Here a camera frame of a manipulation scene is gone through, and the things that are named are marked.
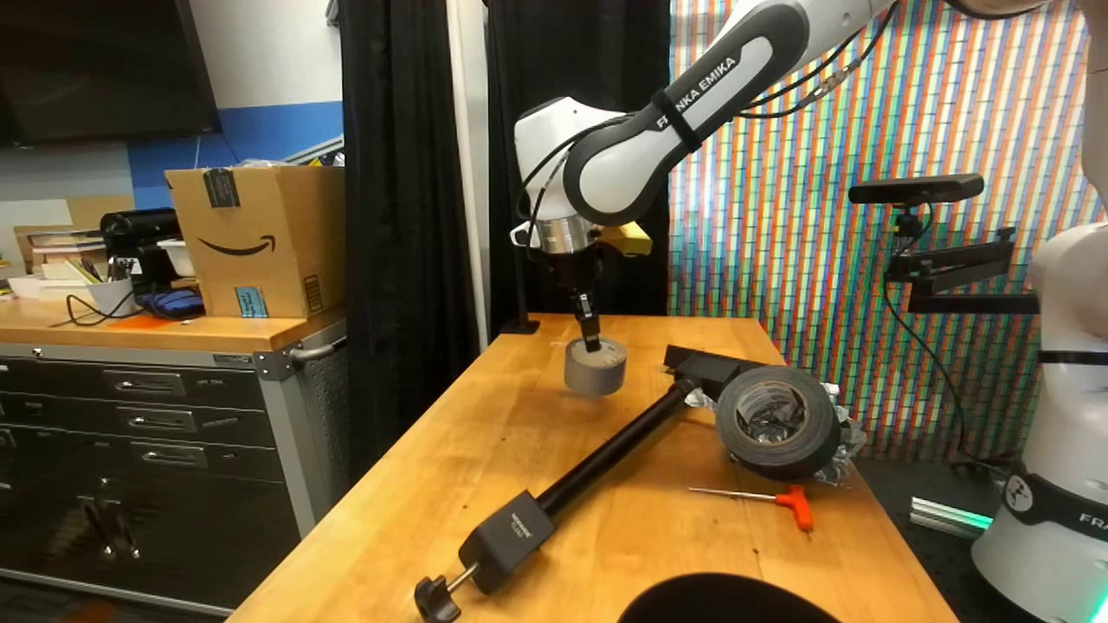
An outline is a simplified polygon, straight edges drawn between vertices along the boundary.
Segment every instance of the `orange handle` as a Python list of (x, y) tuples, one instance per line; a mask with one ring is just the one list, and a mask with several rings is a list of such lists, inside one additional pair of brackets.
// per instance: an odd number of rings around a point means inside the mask
[(816, 525), (816, 521), (811, 515), (811, 501), (802, 494), (802, 484), (780, 492), (777, 501), (794, 508), (794, 521), (802, 535), (811, 535)]

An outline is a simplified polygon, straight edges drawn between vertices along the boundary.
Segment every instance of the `amazon box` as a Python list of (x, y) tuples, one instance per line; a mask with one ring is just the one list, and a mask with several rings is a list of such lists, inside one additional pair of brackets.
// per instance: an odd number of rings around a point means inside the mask
[(336, 167), (167, 171), (206, 314), (310, 318), (346, 303)]

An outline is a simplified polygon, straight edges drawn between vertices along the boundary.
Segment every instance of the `floor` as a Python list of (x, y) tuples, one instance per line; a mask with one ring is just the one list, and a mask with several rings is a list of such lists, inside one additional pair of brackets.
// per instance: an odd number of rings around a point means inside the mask
[[(1020, 611), (1005, 604), (971, 565), (971, 540), (912, 522), (912, 494), (989, 513), (997, 501), (995, 479), (957, 471), (945, 463), (886, 463), (859, 462), (877, 499), (900, 525), (912, 551), (921, 559), (949, 606), (962, 623), (1026, 623)], [(30, 587), (0, 581), (0, 623), (213, 623), (211, 617), (170, 613), (130, 604), (85, 599)]]

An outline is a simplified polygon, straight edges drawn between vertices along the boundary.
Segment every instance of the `storage cabinet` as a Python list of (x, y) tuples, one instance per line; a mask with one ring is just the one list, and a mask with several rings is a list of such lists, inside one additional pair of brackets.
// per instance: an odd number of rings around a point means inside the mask
[(341, 366), (0, 346), (0, 575), (228, 613), (346, 484)]

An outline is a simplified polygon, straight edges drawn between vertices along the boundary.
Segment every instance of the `wooden tabletop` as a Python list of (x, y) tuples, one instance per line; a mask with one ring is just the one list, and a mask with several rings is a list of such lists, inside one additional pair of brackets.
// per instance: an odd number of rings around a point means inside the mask
[[(522, 489), (540, 494), (667, 393), (665, 346), (782, 363), (763, 327), (742, 318), (603, 318), (603, 334), (630, 354), (610, 399), (564, 393), (567, 318), (498, 337), (233, 621), (417, 623), (417, 581), (456, 575), (456, 546), (489, 513)], [(463, 621), (612, 623), (645, 588), (696, 570), (763, 579), (850, 623), (957, 621), (854, 471), (842, 489), (811, 484), (814, 535), (770, 501), (690, 494), (690, 484), (782, 489), (728, 463), (709, 424), (709, 411), (665, 424), (510, 587), (455, 592)]]
[(112, 318), (71, 327), (61, 303), (0, 303), (0, 346), (108, 346), (108, 349), (172, 349), (172, 354), (276, 354), (325, 318)]

